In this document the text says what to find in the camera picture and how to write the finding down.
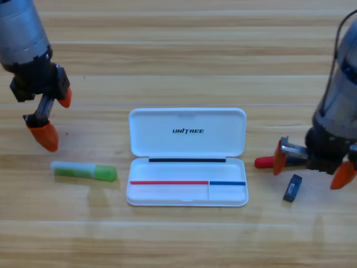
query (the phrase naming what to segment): open white case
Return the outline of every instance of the open white case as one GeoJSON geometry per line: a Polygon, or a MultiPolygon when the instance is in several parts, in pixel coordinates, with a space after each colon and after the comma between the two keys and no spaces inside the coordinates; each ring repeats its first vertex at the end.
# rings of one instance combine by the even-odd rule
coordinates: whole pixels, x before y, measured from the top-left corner
{"type": "Polygon", "coordinates": [[[129,115],[132,205],[239,207],[248,202],[239,108],[147,108],[129,115]]]}

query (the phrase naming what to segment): blue stripe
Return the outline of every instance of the blue stripe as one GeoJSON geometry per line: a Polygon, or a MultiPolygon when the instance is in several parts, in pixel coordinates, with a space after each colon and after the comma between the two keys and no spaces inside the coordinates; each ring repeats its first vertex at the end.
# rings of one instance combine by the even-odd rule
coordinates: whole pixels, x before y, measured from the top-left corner
{"type": "Polygon", "coordinates": [[[210,185],[239,185],[245,186],[244,181],[210,181],[210,185]]]}

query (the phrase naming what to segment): glue stick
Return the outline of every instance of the glue stick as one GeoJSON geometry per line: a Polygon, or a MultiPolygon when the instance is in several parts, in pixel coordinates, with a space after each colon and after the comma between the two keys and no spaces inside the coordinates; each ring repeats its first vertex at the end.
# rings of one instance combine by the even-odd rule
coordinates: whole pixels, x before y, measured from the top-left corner
{"type": "Polygon", "coordinates": [[[52,172],[59,176],[93,178],[106,181],[115,181],[117,179],[117,170],[114,166],[53,161],[50,167],[52,172]]]}

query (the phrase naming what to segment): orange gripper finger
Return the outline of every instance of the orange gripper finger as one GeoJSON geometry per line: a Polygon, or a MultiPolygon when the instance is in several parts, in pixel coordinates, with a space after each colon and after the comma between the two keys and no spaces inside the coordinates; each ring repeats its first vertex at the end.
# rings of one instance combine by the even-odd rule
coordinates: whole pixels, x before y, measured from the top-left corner
{"type": "Polygon", "coordinates": [[[68,87],[67,88],[67,93],[66,93],[66,98],[65,99],[59,99],[58,102],[63,107],[68,108],[71,105],[71,100],[72,100],[72,90],[71,90],[70,87],[68,87]]]}
{"type": "Polygon", "coordinates": [[[54,126],[49,122],[43,127],[29,127],[36,141],[50,152],[55,152],[58,149],[58,133],[54,126]]]}
{"type": "Polygon", "coordinates": [[[283,154],[280,150],[281,140],[278,143],[278,147],[275,150],[274,154],[274,163],[273,163],[273,173],[274,175],[279,175],[283,171],[286,164],[286,155],[283,154]]]}
{"type": "Polygon", "coordinates": [[[330,188],[332,190],[341,189],[343,186],[350,183],[356,175],[357,171],[355,170],[354,163],[352,161],[345,161],[337,170],[330,188]]]}

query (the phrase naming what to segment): metal cylinder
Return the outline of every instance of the metal cylinder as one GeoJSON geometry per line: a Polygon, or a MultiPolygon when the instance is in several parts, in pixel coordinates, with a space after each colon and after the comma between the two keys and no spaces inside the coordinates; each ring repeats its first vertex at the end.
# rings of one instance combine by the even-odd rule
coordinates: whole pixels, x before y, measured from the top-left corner
{"type": "Polygon", "coordinates": [[[357,20],[350,26],[337,51],[338,69],[332,77],[324,105],[314,119],[328,133],[348,140],[357,139],[357,20]]]}
{"type": "Polygon", "coordinates": [[[0,63],[24,64],[40,57],[50,43],[32,0],[0,2],[0,63]]]}

